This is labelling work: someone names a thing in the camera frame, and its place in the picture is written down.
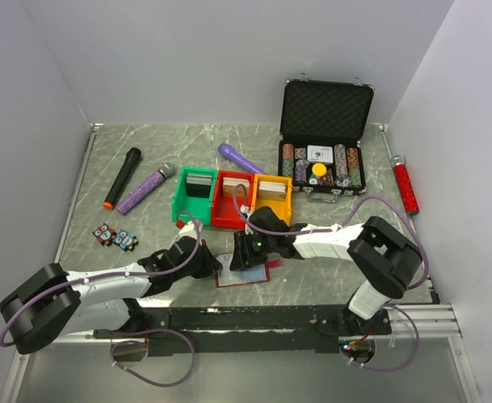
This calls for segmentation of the red leather card holder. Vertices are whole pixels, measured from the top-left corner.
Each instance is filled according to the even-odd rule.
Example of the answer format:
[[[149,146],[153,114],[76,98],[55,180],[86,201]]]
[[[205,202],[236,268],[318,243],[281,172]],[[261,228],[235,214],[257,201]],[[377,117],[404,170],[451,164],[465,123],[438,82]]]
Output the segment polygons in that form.
[[[231,271],[232,257],[232,254],[220,254],[216,257],[222,265],[222,268],[215,274],[218,289],[269,282],[270,270],[281,266],[280,260],[275,259],[246,270]]]

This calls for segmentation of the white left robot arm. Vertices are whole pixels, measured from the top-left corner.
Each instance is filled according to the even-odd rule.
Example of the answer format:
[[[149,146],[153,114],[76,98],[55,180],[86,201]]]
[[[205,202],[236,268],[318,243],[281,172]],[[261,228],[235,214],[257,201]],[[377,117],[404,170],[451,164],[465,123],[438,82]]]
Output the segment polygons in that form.
[[[5,325],[0,346],[35,353],[59,336],[95,330],[131,338],[149,325],[139,299],[166,292],[186,277],[210,277],[221,268],[205,241],[187,236],[115,269],[78,272],[48,264],[1,301]]]

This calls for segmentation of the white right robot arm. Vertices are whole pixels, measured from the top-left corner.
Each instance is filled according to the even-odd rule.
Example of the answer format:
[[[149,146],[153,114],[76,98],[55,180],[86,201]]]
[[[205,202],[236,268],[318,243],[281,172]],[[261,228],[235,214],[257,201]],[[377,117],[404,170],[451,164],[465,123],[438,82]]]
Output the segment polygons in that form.
[[[348,227],[289,226],[270,207],[240,217],[245,229],[233,234],[231,271],[262,265],[269,254],[355,263],[365,281],[352,294],[343,314],[345,327],[354,334],[371,327],[375,314],[389,301],[404,296],[422,263],[419,248],[381,217]]]

